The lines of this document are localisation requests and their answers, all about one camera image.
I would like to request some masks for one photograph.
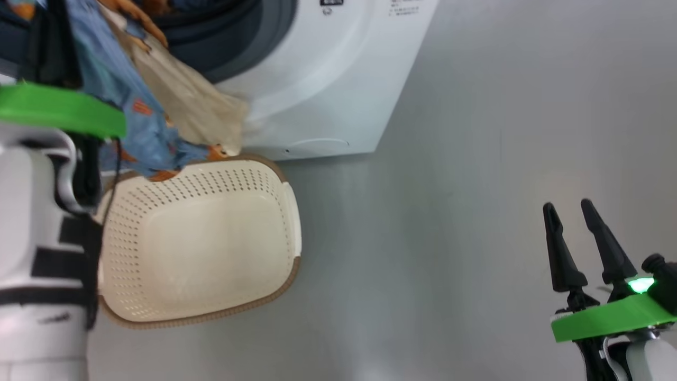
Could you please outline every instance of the laundry basket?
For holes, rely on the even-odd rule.
[[[162,182],[123,176],[104,231],[100,305],[136,329],[216,319],[280,296],[300,255],[294,193],[262,157],[193,164]]]

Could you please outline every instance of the clothing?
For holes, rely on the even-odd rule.
[[[179,136],[194,144],[220,144],[231,156],[239,154],[247,104],[219,92],[200,73],[174,58],[135,20],[103,6],[101,11]]]
[[[143,82],[99,11],[96,0],[67,0],[83,76],[82,91],[115,104],[125,114],[127,135],[121,140],[123,168],[153,178],[158,171],[177,171],[204,160],[209,147],[190,144],[167,127],[164,111]],[[102,170],[113,170],[118,153],[101,149]]]

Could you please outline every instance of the floor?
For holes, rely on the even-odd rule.
[[[566,297],[541,206],[598,298],[583,197],[637,267],[677,260],[676,16],[668,0],[442,1],[378,151],[282,165],[303,223],[291,289],[188,327],[101,317],[91,379],[583,380],[549,328]]]

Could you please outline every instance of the basket rim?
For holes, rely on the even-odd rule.
[[[218,160],[201,160],[201,161],[191,161],[188,163],[186,167],[193,166],[193,165],[200,165],[200,164],[209,164],[209,163],[218,163],[221,161],[258,161],[259,163],[265,165],[266,167],[270,168],[275,172],[276,175],[278,175],[278,178],[280,179],[280,182],[287,182],[287,177],[284,176],[284,173],[282,173],[282,170],[280,167],[278,167],[275,162],[270,161],[266,159],[265,157],[261,155],[256,155],[254,153],[241,153],[238,156],[231,156],[231,157],[224,157],[222,159]],[[130,180],[133,178],[141,177],[141,174],[136,172],[136,171],[130,171],[127,173],[123,173],[120,175],[120,179],[118,182],[123,182],[125,180]],[[106,184],[105,189],[104,189],[104,195],[111,191],[113,189],[113,179],[110,179],[110,181]]]
[[[207,163],[218,163],[220,161],[257,161],[261,164],[264,164],[265,166],[269,167],[270,169],[275,172],[275,174],[278,176],[280,179],[281,183],[287,182],[286,177],[282,173],[282,170],[280,167],[278,167],[277,164],[275,164],[273,161],[270,161],[269,159],[266,159],[263,156],[256,155],[256,154],[250,154],[250,153],[244,153],[240,154],[238,156],[233,156],[233,157],[226,157],[223,159],[218,159],[218,160],[208,160],[208,161],[195,161],[189,163],[187,166],[191,165],[200,165],[200,164],[207,164]],[[137,172],[127,172],[125,174],[120,175],[120,179],[118,182],[123,182],[126,180],[130,180],[133,178],[140,177],[141,174]],[[113,187],[113,181],[109,181],[106,185],[106,190],[104,191],[104,194],[108,193],[109,191],[112,190]],[[230,308],[226,308],[223,310],[218,310],[214,311],[211,313],[206,313],[202,315],[196,315],[196,316],[191,316],[191,317],[181,317],[181,318],[176,318],[176,319],[168,319],[168,320],[158,320],[158,321],[131,321],[127,320],[120,315],[116,314],[112,308],[106,303],[105,297],[100,293],[98,295],[98,300],[99,300],[99,305],[101,306],[101,310],[103,311],[104,315],[107,316],[110,320],[112,320],[114,323],[121,327],[129,328],[129,329],[154,329],[154,328],[169,328],[169,327],[179,327],[181,325],[189,325],[189,324],[195,324],[195,323],[202,323],[205,321],[210,321],[214,319],[220,319],[222,317],[234,315],[236,313],[240,313],[246,310],[250,310],[252,308],[256,308],[258,306],[262,306],[264,304],[270,303],[273,300],[277,299],[282,295],[294,282],[296,279],[297,273],[299,272],[299,267],[301,265],[301,257],[300,256],[295,256],[292,264],[292,270],[289,273],[289,276],[285,280],[285,282],[275,290],[272,294],[263,296],[262,298],[252,300],[251,302],[243,303],[237,306],[233,306]]]
[[[241,313],[252,308],[263,306],[264,304],[270,303],[273,300],[279,298],[296,279],[297,274],[299,273],[299,267],[301,265],[301,257],[294,257],[294,264],[292,265],[292,270],[287,277],[287,280],[275,290],[272,294],[264,296],[262,298],[252,300],[251,302],[240,304],[239,306],[233,306],[226,308],[224,310],[218,310],[211,313],[206,313],[203,315],[196,315],[190,317],[180,317],[176,319],[169,320],[158,320],[158,321],[131,321],[127,320],[120,315],[116,314],[108,303],[103,295],[99,295],[99,305],[101,310],[104,312],[104,315],[107,316],[110,320],[113,320],[117,325],[130,328],[130,329],[154,329],[154,328],[170,328],[170,327],[179,327],[181,325],[189,325],[195,323],[203,323],[205,321],[220,319],[222,317],[235,315],[236,313]]]

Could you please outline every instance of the washing machine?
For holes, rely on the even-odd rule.
[[[245,151],[273,160],[373,152],[438,0],[220,0],[157,18],[171,52],[246,99]],[[27,23],[0,3],[0,74]]]

